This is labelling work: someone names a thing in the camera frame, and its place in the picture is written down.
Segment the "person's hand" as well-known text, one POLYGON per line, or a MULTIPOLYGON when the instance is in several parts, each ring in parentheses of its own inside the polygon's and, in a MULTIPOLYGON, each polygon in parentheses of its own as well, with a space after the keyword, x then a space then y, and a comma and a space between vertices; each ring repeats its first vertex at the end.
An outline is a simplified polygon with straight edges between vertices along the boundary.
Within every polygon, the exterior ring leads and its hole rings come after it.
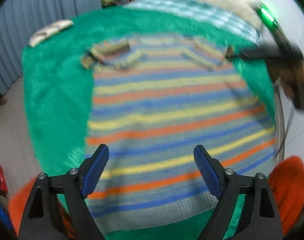
POLYGON ((287 67, 271 67, 270 76, 273 81, 280 81, 287 98, 294 99, 294 90, 291 88, 291 83, 299 82, 304 85, 304 60, 298 66, 289 64, 287 67))

